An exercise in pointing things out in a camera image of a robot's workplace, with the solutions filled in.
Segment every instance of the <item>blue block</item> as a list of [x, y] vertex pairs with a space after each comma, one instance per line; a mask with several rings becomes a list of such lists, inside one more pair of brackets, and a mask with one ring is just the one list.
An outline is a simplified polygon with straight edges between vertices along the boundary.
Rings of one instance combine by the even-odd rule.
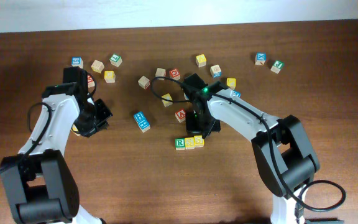
[[137, 123], [139, 125], [139, 127], [141, 128], [141, 130], [147, 128], [147, 127], [150, 127], [150, 124], [149, 122], [147, 122], [147, 120], [143, 120], [139, 123]]
[[257, 53], [257, 60], [266, 60], [266, 54], [265, 53]]
[[214, 77], [213, 78], [217, 78], [217, 77], [220, 77], [222, 76], [222, 72], [217, 72], [214, 74]]
[[138, 112], [134, 115], [135, 121], [137, 123], [141, 122], [141, 121], [145, 121], [146, 117], [144, 116], [144, 114], [142, 112]]
[[234, 94], [236, 94], [237, 97], [241, 96], [241, 93], [237, 92], [236, 90], [233, 90]]
[[80, 57], [73, 57], [73, 58], [71, 59], [71, 64], [72, 64], [72, 65], [79, 65], [80, 62], [81, 62], [81, 58], [80, 58]]

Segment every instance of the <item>wooden table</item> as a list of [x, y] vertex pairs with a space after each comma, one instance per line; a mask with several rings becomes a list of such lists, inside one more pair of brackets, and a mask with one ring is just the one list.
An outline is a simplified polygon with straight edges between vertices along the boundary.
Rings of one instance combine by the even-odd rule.
[[[256, 52], [268, 63], [255, 66]], [[119, 68], [109, 63], [122, 56]], [[205, 54], [198, 68], [195, 56]], [[316, 179], [347, 190], [345, 204], [332, 212], [306, 212], [306, 218], [338, 217], [358, 223], [358, 21], [286, 22], [149, 29], [78, 30], [0, 34], [0, 161], [18, 152], [30, 136], [26, 112], [48, 85], [62, 81], [62, 70], [81, 56], [91, 71], [97, 59], [113, 69], [115, 83], [98, 81], [114, 116], [107, 131], [79, 138], [70, 134], [66, 162], [80, 190], [81, 204], [108, 223], [216, 223], [269, 218], [272, 194], [261, 181], [252, 146], [223, 124], [205, 147], [176, 151], [186, 136], [174, 112], [137, 84], [157, 67], [177, 68], [183, 77], [198, 73], [207, 83], [209, 68], [237, 79], [241, 98], [269, 114], [300, 118], [321, 163]], [[279, 74], [273, 60], [285, 63]], [[157, 91], [182, 100], [168, 81]], [[151, 130], [142, 133], [133, 114], [143, 111]], [[33, 115], [33, 124], [38, 117]], [[327, 185], [310, 189], [307, 203], [327, 206], [340, 193]], [[0, 179], [0, 223], [12, 223]]]

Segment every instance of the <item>block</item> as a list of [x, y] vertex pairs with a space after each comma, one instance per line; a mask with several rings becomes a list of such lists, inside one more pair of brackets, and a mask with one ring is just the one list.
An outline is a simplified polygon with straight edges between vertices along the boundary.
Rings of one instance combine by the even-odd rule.
[[194, 147], [204, 147], [203, 136], [194, 136]]
[[209, 69], [209, 71], [211, 72], [213, 78], [218, 78], [222, 76], [222, 70], [219, 65], [211, 66], [211, 69]]
[[95, 60], [91, 65], [92, 70], [94, 70], [97, 73], [102, 73], [104, 69], [104, 65], [102, 62]]
[[196, 63], [197, 63], [197, 66], [200, 68], [202, 66], [205, 66], [206, 65], [206, 57], [204, 54], [201, 54], [201, 55], [198, 55], [196, 57]]
[[[164, 99], [167, 99], [167, 100], [172, 100], [172, 97], [171, 97], [171, 95], [169, 93], [167, 93], [167, 94], [165, 94], [165, 95], [163, 95], [161, 97], [164, 98]], [[168, 102], [168, 101], [165, 101], [165, 100], [161, 100], [161, 101], [164, 104], [164, 107], [167, 107], [167, 106], [170, 106], [170, 105], [173, 104], [172, 102]]]
[[139, 126], [140, 130], [142, 130], [143, 133], [145, 133], [147, 130], [150, 129], [150, 124], [146, 119], [137, 123], [137, 125]]
[[173, 78], [174, 80], [179, 80], [180, 79], [180, 73], [176, 68], [169, 71], [169, 76], [171, 78]]
[[71, 127], [71, 131], [76, 135], [76, 136], [80, 136], [80, 134], [75, 133], [75, 131], [78, 131], [77, 127], [73, 124], [73, 126]]
[[184, 109], [181, 109], [180, 111], [177, 111], [175, 113], [175, 117], [177, 117], [177, 120], [179, 121], [179, 123], [181, 123], [182, 121], [186, 120], [186, 112]]
[[266, 62], [266, 54], [265, 53], [256, 53], [255, 64], [263, 65], [265, 62]]
[[167, 71], [162, 68], [157, 68], [157, 71], [155, 72], [156, 77], [165, 77], [167, 76]]
[[82, 58], [80, 58], [80, 57], [73, 57], [71, 59], [71, 66], [72, 67], [78, 66], [80, 68], [83, 68], [84, 67], [84, 61], [82, 61]]
[[136, 123], [139, 123], [141, 121], [145, 121], [146, 120], [146, 117], [144, 116], [143, 112], [138, 112], [134, 115], [134, 118], [135, 118], [135, 121]]
[[113, 54], [110, 58], [110, 63], [116, 67], [118, 67], [122, 63], [122, 58], [118, 54]]
[[270, 70], [278, 74], [283, 67], [284, 63], [279, 60], [276, 60]]
[[175, 139], [175, 148], [177, 150], [185, 150], [185, 139]]
[[237, 96], [238, 98], [240, 98], [241, 93], [237, 92], [236, 90], [233, 90], [233, 93], [236, 94], [236, 96]]
[[195, 148], [194, 137], [185, 138], [185, 146], [186, 146], [186, 149], [194, 149]]
[[92, 77], [88, 75], [88, 88], [94, 87], [94, 81]]
[[235, 78], [227, 78], [226, 85], [230, 87], [230, 89], [234, 90], [236, 87], [236, 79]]
[[104, 80], [106, 83], [115, 83], [116, 82], [116, 74], [114, 71], [104, 71]]
[[150, 87], [150, 80], [148, 79], [148, 78], [146, 78], [146, 77], [142, 77], [142, 78], [140, 78], [140, 80], [139, 81], [137, 81], [138, 82], [138, 84], [140, 85], [140, 87], [142, 87], [143, 89], [147, 89], [148, 87]]

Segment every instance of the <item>cable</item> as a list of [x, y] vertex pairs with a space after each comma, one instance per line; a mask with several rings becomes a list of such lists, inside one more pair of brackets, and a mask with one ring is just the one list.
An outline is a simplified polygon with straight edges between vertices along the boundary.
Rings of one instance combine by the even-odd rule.
[[93, 91], [88, 95], [88, 97], [87, 98], [91, 98], [93, 95], [94, 95], [94, 93], [96, 92], [96, 87], [98, 86], [97, 85], [97, 83], [96, 83], [96, 80], [93, 78], [93, 76], [90, 74], [90, 73], [88, 73], [88, 75], [92, 78], [92, 80], [93, 80], [93, 82], [94, 82], [94, 87], [93, 87]]
[[[167, 79], [167, 80], [170, 80], [170, 81], [173, 81], [177, 84], [179, 84], [182, 88], [183, 87], [186, 87], [186, 88], [191, 88], [191, 89], [194, 89], [194, 90], [197, 90], [197, 91], [200, 91], [199, 89], [197, 88], [194, 88], [192, 86], [189, 86], [185, 83], [182, 83], [182, 82], [179, 82], [179, 81], [176, 81], [172, 78], [167, 78], [167, 77], [158, 77], [158, 78], [164, 78], [164, 79]], [[157, 98], [160, 98], [161, 100], [165, 100], [164, 98], [162, 98], [161, 96], [158, 96], [154, 90], [153, 90], [153, 85], [151, 86], [151, 90], [152, 90], [152, 93], [157, 97]], [[210, 92], [207, 92], [205, 94], [209, 94], [211, 96], [216, 96], [216, 97], [219, 97], [219, 98], [222, 98], [224, 100], [227, 100], [228, 102], [230, 103], [234, 103], [235, 105], [239, 106], [240, 108], [248, 111], [250, 114], [252, 114], [253, 116], [255, 116], [258, 120], [260, 120], [260, 122], [265, 126], [265, 129], [267, 131], [267, 138], [268, 138], [268, 144], [269, 144], [269, 148], [270, 148], [270, 156], [271, 156], [271, 159], [272, 159], [272, 163], [273, 163], [273, 166], [274, 166], [274, 170], [277, 174], [277, 177], [279, 179], [279, 181], [281, 182], [281, 184], [283, 185], [284, 189], [287, 191], [287, 194], [289, 194], [298, 204], [300, 204], [303, 208], [306, 208], [308, 210], [311, 210], [313, 212], [328, 212], [328, 211], [331, 211], [331, 210], [334, 210], [336, 208], [338, 208], [339, 206], [341, 206], [344, 202], [345, 202], [345, 199], [346, 199], [346, 191], [345, 189], [340, 186], [339, 184], [335, 183], [335, 182], [332, 182], [330, 180], [315, 180], [315, 181], [312, 181], [308, 184], [305, 185], [305, 187], [301, 190], [300, 192], [300, 195], [298, 198], [297, 196], [295, 196], [295, 194], [291, 191], [291, 189], [289, 188], [289, 186], [287, 185], [287, 183], [284, 181], [284, 178], [283, 176], [281, 175], [279, 169], [278, 169], [278, 165], [277, 165], [277, 161], [276, 161], [276, 158], [274, 156], [274, 148], [273, 148], [273, 138], [272, 138], [272, 132], [269, 128], [269, 126], [267, 125], [266, 121], [263, 119], [263, 117], [259, 116], [257, 113], [253, 112], [251, 109], [247, 108], [246, 106], [234, 101], [232, 98], [228, 98], [228, 97], [225, 97], [225, 96], [222, 96], [222, 95], [219, 95], [219, 94], [216, 94], [216, 93], [210, 93]], [[187, 101], [170, 101], [170, 100], [165, 100], [165, 101], [169, 101], [169, 102], [172, 102], [172, 103], [181, 103], [181, 102], [190, 102], [189, 100]], [[315, 185], [315, 184], [321, 184], [321, 183], [324, 183], [324, 184], [329, 184], [329, 185], [332, 185], [334, 187], [337, 187], [341, 193], [342, 193], [342, 197], [341, 199], [335, 203], [334, 205], [332, 206], [329, 206], [329, 207], [325, 207], [325, 208], [316, 208], [316, 207], [312, 207], [306, 203], [304, 203], [301, 199], [302, 195], [304, 194], [304, 192], [306, 191], [306, 189], [308, 189], [309, 187], [311, 187], [312, 185]]]
[[40, 133], [39, 137], [37, 138], [37, 140], [35, 140], [32, 143], [32, 146], [30, 147], [30, 149], [27, 152], [25, 152], [23, 154], [23, 156], [17, 162], [15, 162], [13, 165], [0, 168], [0, 174], [2, 174], [3, 172], [9, 170], [10, 168], [12, 168], [12, 167], [14, 167], [14, 166], [16, 166], [18, 164], [20, 164], [24, 159], [26, 159], [29, 156], [29, 154], [38, 146], [38, 144], [40, 143], [42, 137], [47, 132], [47, 129], [48, 129], [49, 124], [50, 124], [50, 121], [52, 119], [52, 108], [48, 104], [46, 104], [44, 102], [36, 103], [36, 104], [34, 104], [34, 105], [32, 105], [30, 107], [30, 109], [27, 112], [27, 127], [29, 128], [29, 130], [31, 132], [32, 130], [31, 130], [31, 127], [30, 127], [30, 114], [31, 114], [31, 111], [34, 109], [34, 107], [39, 106], [39, 105], [44, 105], [48, 109], [48, 120], [47, 120], [43, 130], [41, 131], [41, 133]]

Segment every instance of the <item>white background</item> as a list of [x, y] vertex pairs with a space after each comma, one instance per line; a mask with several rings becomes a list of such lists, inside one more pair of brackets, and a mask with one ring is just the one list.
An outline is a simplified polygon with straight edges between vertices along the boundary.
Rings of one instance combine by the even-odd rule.
[[0, 32], [358, 19], [358, 0], [0, 0]]

